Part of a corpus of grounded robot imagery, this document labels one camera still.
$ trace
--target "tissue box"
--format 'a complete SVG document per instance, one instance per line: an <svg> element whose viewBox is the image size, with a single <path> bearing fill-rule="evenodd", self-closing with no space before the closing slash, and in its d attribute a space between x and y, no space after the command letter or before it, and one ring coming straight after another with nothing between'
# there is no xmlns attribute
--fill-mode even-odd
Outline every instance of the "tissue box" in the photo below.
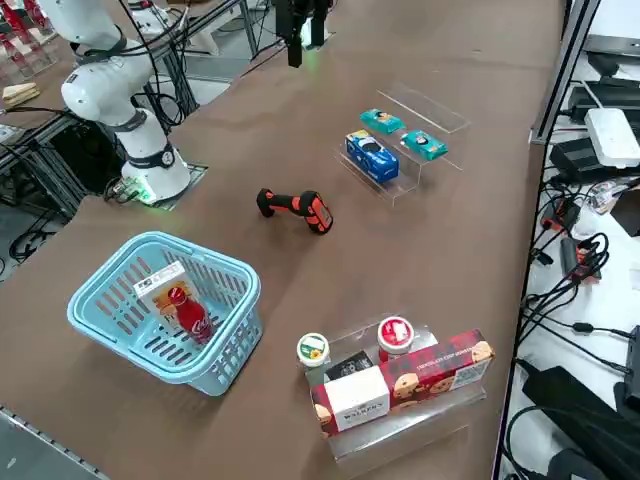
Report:
<svg viewBox="0 0 640 480"><path fill-rule="evenodd" d="M409 150L416 152L427 160L435 160L449 151L446 143L442 143L437 138L421 130L407 133L402 137L402 142Z"/></svg>
<svg viewBox="0 0 640 480"><path fill-rule="evenodd" d="M372 130L386 135L389 135L400 128L405 128L404 122L398 117L389 115L377 108L372 108L371 110L367 110L360 114L360 120Z"/></svg>
<svg viewBox="0 0 640 480"><path fill-rule="evenodd" d="M482 378L494 351L479 330L422 348L311 390L325 437Z"/></svg>

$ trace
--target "red cookie package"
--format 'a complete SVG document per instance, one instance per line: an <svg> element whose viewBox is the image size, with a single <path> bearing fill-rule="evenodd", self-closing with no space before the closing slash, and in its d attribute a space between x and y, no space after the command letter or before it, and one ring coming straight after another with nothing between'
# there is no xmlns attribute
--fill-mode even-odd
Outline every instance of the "red cookie package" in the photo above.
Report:
<svg viewBox="0 0 640 480"><path fill-rule="evenodd" d="M337 435L391 411L482 378L494 351L479 330L457 335L311 390L324 435Z"/></svg>

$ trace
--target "plastic basket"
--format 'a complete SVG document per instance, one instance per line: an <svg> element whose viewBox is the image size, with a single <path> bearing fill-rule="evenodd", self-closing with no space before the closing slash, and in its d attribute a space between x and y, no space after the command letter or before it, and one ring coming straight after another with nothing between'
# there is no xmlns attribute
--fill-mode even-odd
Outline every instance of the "plastic basket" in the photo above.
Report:
<svg viewBox="0 0 640 480"><path fill-rule="evenodd" d="M161 326L133 290L134 283L176 260L219 324L204 346L180 328ZM148 232L129 240L85 282L71 298L67 316L77 330L161 380L221 395L262 336L259 296L260 279L246 263Z"/></svg>

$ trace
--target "white router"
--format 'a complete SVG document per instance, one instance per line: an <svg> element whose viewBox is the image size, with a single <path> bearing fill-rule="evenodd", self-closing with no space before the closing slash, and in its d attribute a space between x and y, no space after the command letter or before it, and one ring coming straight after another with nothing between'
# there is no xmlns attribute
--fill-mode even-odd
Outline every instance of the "white router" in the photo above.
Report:
<svg viewBox="0 0 640 480"><path fill-rule="evenodd" d="M622 110L593 108L587 112L585 124L602 165L617 168L640 165L640 146Z"/></svg>

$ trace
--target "white table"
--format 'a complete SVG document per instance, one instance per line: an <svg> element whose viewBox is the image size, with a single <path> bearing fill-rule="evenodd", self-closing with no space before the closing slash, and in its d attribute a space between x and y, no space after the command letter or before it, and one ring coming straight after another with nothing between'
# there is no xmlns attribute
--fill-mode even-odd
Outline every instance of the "white table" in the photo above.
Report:
<svg viewBox="0 0 640 480"><path fill-rule="evenodd" d="M629 73L633 70L632 68L623 66L622 70L617 75L620 78L640 78L640 74L631 75ZM574 78L597 80L599 75L586 62L586 58L581 58L576 66ZM568 128L569 125L566 117L559 117L556 128ZM576 132L561 131L554 133L552 143L585 136L588 134L584 129ZM547 170L544 178L548 179L556 173L555 169ZM586 191L588 187L585 186L582 191ZM543 192L539 199L539 205L548 200L549 197ZM536 235L540 231L538 222ZM597 232L605 233L610 244L610 258L602 269L602 279L595 285L580 286L575 300L554 311L550 316L569 324L580 321L591 323L596 327L630 331L634 326L640 324L640 290L635 290L630 280L630 268L634 265L640 265L640 237L631 238L611 214L607 213L601 216L588 206L583 207L580 219L572 230L573 236L582 239ZM552 230L547 231L540 238L537 246L543 245L554 233ZM546 292L563 277L560 264L560 238L544 251L553 258L554 263L547 267L543 267L537 262L532 265L528 277L527 294ZM561 297L556 304L568 299L571 293L568 292ZM594 354L625 365L628 345L626 339L607 332L593 332L588 336L576 334L571 329L556 325L548 320L543 320L543 324ZM527 360L540 370L558 365L564 367L615 409L613 386L623 380L622 374L591 359L544 329L537 327L527 337L518 350L518 358ZM519 410L532 405L528 397L522 393L522 384L525 380L526 373L520 367L516 367L508 407L508 420ZM527 413L514 426L511 443L512 453L516 461L527 469L546 474L551 458L568 447L575 447L575 444L542 412ZM507 473L513 471L511 464L503 456L499 478L502 479Z"/></svg>

